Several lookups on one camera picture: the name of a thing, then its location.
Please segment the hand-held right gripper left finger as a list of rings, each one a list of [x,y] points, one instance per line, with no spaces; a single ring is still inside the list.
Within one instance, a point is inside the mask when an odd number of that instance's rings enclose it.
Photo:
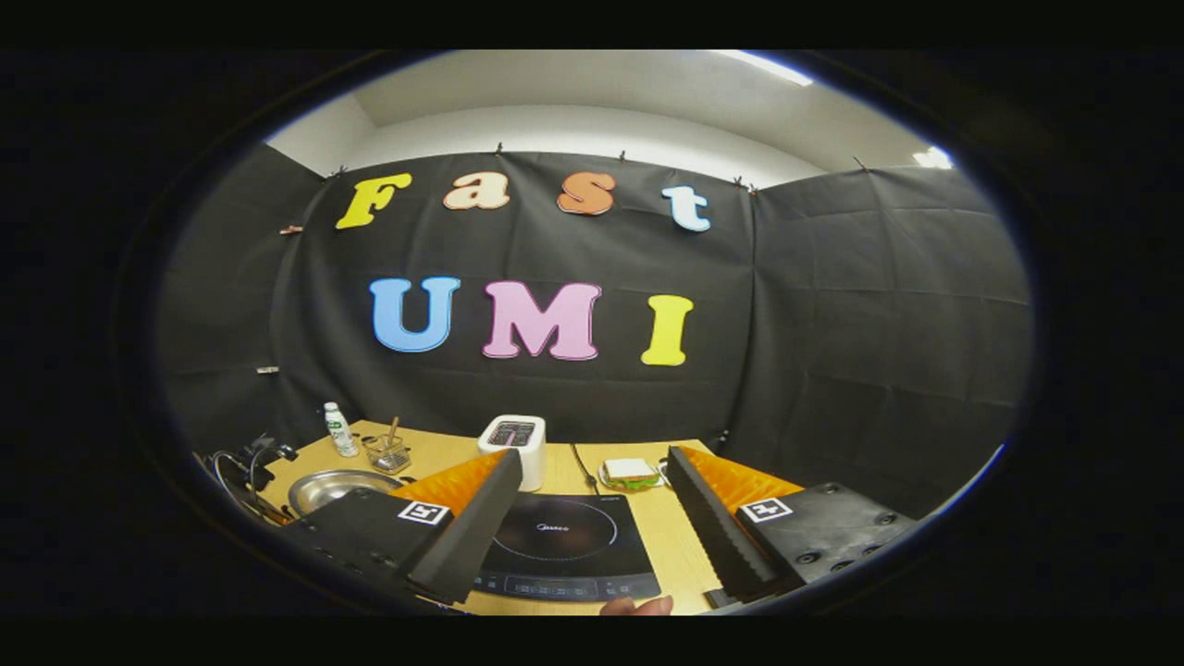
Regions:
[[[388,492],[348,489],[282,538],[302,563],[372,598],[465,602],[521,481],[519,452],[493,452]]]

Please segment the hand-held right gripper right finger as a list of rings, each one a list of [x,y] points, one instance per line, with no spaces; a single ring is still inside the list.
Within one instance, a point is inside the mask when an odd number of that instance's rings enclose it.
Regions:
[[[671,446],[665,476],[723,595],[791,593],[912,534],[916,520],[845,485],[799,487],[710,452]]]

